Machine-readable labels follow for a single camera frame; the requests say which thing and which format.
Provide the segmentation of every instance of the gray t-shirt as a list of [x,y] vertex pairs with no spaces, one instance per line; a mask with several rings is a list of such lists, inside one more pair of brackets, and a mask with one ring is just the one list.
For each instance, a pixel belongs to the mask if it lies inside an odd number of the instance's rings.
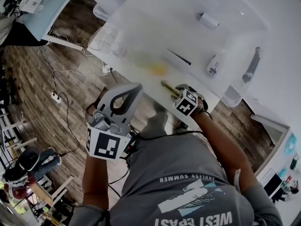
[[[140,149],[122,196],[110,210],[111,226],[282,225],[263,187],[241,195],[198,137],[143,141]],[[104,226],[103,214],[80,205],[70,226]]]

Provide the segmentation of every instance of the electrical outlet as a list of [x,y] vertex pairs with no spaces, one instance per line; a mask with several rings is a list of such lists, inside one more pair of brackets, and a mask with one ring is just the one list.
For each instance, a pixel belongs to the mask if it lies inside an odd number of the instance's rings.
[[61,103],[62,102],[62,98],[60,98],[55,92],[51,92],[51,98],[53,98],[53,100],[57,103]]
[[103,65],[103,73],[110,72],[110,67],[108,65]]

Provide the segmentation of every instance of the wooden floor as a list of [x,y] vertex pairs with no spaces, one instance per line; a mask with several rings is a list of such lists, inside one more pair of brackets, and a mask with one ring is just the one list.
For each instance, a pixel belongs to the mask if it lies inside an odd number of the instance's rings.
[[[87,47],[89,37],[103,25],[93,15],[93,0],[71,0],[55,22],[55,29],[68,36],[69,40],[82,43]],[[83,52],[69,49],[64,46],[51,44],[47,47],[6,47],[4,58],[8,66],[14,68],[14,76],[18,86],[21,86],[19,96],[22,103],[11,106],[10,111],[16,119],[24,117],[29,121],[21,134],[24,139],[36,136],[37,146],[43,150],[54,147],[58,153],[64,153],[76,148],[76,140],[67,127],[67,103],[63,96],[61,104],[51,99],[50,93],[54,89],[52,70],[45,59],[55,69],[74,69],[81,73],[102,73],[102,62],[94,56],[85,56]],[[117,72],[114,72],[117,81],[126,81]],[[81,181],[83,177],[86,152],[86,122],[85,109],[95,101],[104,86],[115,85],[110,74],[105,76],[83,76],[72,72],[55,73],[56,90],[64,92],[69,99],[69,122],[72,131],[80,142],[78,150],[63,158],[60,167],[56,167],[50,175],[59,186],[70,175],[74,180],[68,185],[68,195],[82,201]],[[135,112],[131,124],[142,130],[148,118],[152,117],[153,101],[144,96]],[[263,163],[273,146],[261,124],[250,119],[251,111],[242,102],[237,108],[227,108],[222,102],[214,110],[213,117],[220,126],[240,144],[245,151],[254,171]],[[166,130],[172,132],[176,119],[169,115]],[[123,160],[108,163],[109,181],[123,176],[127,166]],[[120,192],[124,179],[113,187]],[[110,206],[118,199],[109,189]]]

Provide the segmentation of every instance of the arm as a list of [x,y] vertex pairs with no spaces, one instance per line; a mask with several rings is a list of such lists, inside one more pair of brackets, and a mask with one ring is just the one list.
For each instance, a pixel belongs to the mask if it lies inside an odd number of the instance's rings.
[[259,185],[248,159],[239,145],[226,135],[207,114],[194,112],[191,116],[204,132],[230,183],[234,182],[235,171],[241,169],[239,188],[242,193],[252,186]]
[[[96,108],[92,105],[88,114]],[[107,161],[87,156],[83,177],[84,205],[93,205],[103,210],[109,208]]]

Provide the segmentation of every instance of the wall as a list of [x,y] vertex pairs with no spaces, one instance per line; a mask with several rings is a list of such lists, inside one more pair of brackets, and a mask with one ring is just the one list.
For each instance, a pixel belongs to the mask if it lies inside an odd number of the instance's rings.
[[[255,113],[289,125],[301,141],[301,0],[246,1],[270,29],[246,101]],[[301,154],[300,143],[297,147]],[[278,203],[277,208],[284,225],[289,226],[301,210],[301,193],[294,201]]]

